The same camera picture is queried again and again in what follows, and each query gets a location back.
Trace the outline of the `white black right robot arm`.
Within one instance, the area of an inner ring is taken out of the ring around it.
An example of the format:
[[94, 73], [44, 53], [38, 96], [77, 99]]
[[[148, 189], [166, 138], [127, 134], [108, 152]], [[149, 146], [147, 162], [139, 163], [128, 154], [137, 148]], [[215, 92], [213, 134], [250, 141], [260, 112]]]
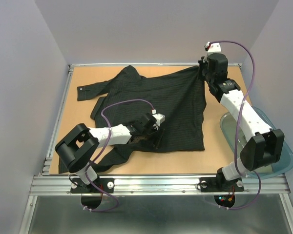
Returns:
[[241, 177], [258, 168], [277, 163], [281, 158], [284, 133], [274, 130], [244, 100], [240, 86], [228, 78], [228, 59], [221, 53], [208, 53], [199, 61], [199, 78], [207, 82], [210, 93], [237, 122], [246, 145], [229, 165], [217, 170], [215, 177], [201, 183], [204, 191], [226, 191], [235, 187]]

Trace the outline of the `black pinstriped long sleeve shirt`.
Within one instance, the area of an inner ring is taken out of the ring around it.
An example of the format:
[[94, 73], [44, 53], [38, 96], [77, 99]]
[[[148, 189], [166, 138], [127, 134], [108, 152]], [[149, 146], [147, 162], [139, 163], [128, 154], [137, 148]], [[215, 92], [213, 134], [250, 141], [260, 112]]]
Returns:
[[205, 85], [197, 67], [78, 67], [74, 69], [58, 139], [79, 123], [118, 125], [140, 118], [154, 107], [165, 115], [157, 150], [145, 141], [96, 151], [96, 171], [103, 174], [203, 173], [207, 158]]

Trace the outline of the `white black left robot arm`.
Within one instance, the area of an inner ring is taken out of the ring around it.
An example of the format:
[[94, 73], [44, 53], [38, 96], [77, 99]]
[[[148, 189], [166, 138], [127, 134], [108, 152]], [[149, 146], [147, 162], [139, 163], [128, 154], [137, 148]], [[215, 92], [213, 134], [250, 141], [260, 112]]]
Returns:
[[55, 146], [55, 151], [69, 173], [76, 174], [88, 192], [98, 189], [99, 180], [90, 166], [90, 159], [96, 149], [109, 145], [127, 145], [142, 140], [156, 142], [160, 126], [165, 121], [163, 114], [153, 111], [140, 119], [113, 127], [88, 128], [81, 123], [76, 125]]

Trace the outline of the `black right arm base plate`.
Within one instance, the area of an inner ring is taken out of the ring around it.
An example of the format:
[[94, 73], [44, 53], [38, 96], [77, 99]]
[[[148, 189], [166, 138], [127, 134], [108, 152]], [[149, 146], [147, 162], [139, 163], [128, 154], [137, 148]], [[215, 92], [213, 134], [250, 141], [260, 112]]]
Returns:
[[241, 178], [227, 181], [215, 176], [201, 177], [197, 185], [198, 190], [203, 193], [227, 193], [243, 192], [244, 186]]

